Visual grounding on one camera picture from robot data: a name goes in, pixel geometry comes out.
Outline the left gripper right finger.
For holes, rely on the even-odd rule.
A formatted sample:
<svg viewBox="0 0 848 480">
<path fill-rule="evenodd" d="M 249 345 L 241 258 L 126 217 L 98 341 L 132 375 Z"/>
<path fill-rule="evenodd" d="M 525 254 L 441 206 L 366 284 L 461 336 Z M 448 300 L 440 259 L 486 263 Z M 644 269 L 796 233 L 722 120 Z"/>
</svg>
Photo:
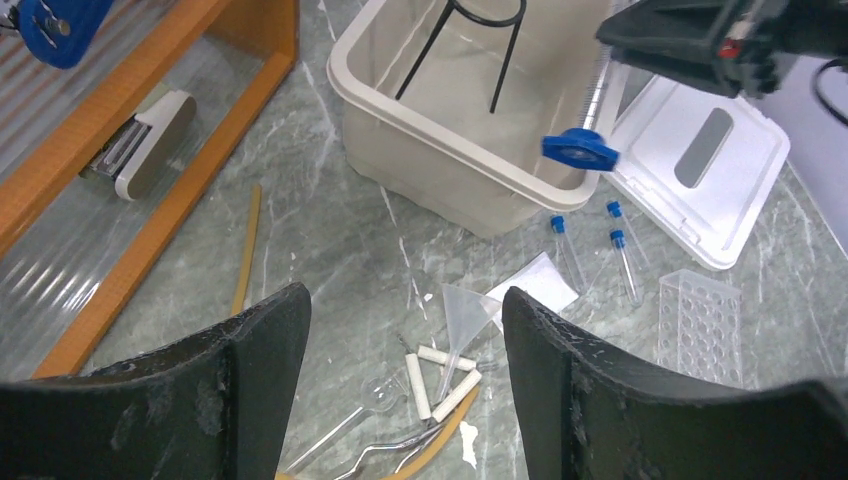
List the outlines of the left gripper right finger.
<svg viewBox="0 0 848 480">
<path fill-rule="evenodd" d="M 748 391 L 645 361 L 519 288 L 503 303 L 533 479 L 843 479 L 847 381 Z"/>
</svg>

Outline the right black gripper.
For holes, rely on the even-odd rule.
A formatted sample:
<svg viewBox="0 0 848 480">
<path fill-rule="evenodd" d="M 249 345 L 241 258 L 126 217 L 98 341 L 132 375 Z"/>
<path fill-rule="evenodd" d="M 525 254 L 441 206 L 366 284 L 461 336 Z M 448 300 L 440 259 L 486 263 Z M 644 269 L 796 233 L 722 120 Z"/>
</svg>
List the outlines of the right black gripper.
<svg viewBox="0 0 848 480">
<path fill-rule="evenodd" d="M 596 38 L 616 61 L 686 86 L 765 96 L 802 56 L 847 59 L 847 3 L 638 1 Z"/>
</svg>

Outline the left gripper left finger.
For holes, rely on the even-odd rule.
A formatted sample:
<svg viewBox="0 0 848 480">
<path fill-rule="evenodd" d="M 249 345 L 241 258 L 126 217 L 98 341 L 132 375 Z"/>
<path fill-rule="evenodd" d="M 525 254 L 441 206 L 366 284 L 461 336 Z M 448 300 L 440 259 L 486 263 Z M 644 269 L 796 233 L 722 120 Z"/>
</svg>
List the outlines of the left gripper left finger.
<svg viewBox="0 0 848 480">
<path fill-rule="evenodd" d="M 293 283 L 88 374 L 3 383 L 2 477 L 273 478 L 310 320 L 310 293 Z"/>
</svg>

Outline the blue capped burette clamp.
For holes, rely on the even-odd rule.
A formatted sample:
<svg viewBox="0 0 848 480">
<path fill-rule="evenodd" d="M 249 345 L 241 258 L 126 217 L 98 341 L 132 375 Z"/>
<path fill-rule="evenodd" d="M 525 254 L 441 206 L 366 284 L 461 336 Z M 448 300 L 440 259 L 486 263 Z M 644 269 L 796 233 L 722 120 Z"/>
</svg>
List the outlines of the blue capped burette clamp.
<svg viewBox="0 0 848 480">
<path fill-rule="evenodd" d="M 587 87 L 576 127 L 558 135 L 541 138 L 541 154 L 578 170 L 611 172 L 619 160 L 619 152 L 606 141 L 617 110 L 611 108 L 620 100 L 621 90 L 613 87 L 618 68 L 603 47 L 596 60 L 594 77 Z"/>
</svg>

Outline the tan rubber tubing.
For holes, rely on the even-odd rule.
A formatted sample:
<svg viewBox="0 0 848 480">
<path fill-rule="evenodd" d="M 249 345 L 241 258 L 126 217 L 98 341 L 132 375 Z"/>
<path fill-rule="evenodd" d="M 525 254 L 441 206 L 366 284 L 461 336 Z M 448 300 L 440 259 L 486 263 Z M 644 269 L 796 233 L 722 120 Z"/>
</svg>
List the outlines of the tan rubber tubing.
<svg viewBox="0 0 848 480">
<path fill-rule="evenodd" d="M 246 299 L 258 233 L 261 199 L 262 187 L 259 184 L 256 184 L 251 189 L 239 277 L 231 304 L 231 312 L 233 314 L 235 314 L 237 310 L 244 305 Z M 436 455 L 441 452 L 448 440 L 453 436 L 454 432 L 459 429 L 460 424 L 464 421 L 465 416 L 479 393 L 478 384 L 471 389 L 465 398 L 459 402 L 458 406 L 449 413 L 442 422 L 428 423 L 427 429 L 435 426 L 436 424 L 444 424 L 444 429 L 440 433 L 437 433 L 434 438 L 425 440 L 421 445 L 413 447 L 412 449 L 415 450 L 416 453 L 407 456 L 405 460 L 398 465 L 395 471 L 388 476 L 390 479 L 410 479 L 430 464 Z M 458 386 L 459 384 L 452 391 L 453 393 L 458 392 Z"/>
</svg>

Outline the metal crucible tongs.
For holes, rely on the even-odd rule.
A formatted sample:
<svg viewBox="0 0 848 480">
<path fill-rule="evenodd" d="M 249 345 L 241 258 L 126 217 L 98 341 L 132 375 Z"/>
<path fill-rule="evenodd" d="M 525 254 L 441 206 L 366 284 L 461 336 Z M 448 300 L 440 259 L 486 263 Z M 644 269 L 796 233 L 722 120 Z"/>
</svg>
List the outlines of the metal crucible tongs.
<svg viewBox="0 0 848 480">
<path fill-rule="evenodd" d="M 417 447 L 421 445 L 425 440 L 429 440 L 435 437 L 437 433 L 440 433 L 444 429 L 444 424 L 436 424 L 435 426 L 415 434 L 411 437 L 408 437 L 401 441 L 396 441 L 393 443 L 374 443 L 367 445 L 364 447 L 359 455 L 355 458 L 353 464 L 343 473 L 334 477 L 335 480 L 349 479 L 352 478 L 358 471 L 361 470 L 365 459 L 372 454 L 379 453 L 393 453 L 393 452 L 403 452 L 412 449 L 413 447 Z"/>
</svg>

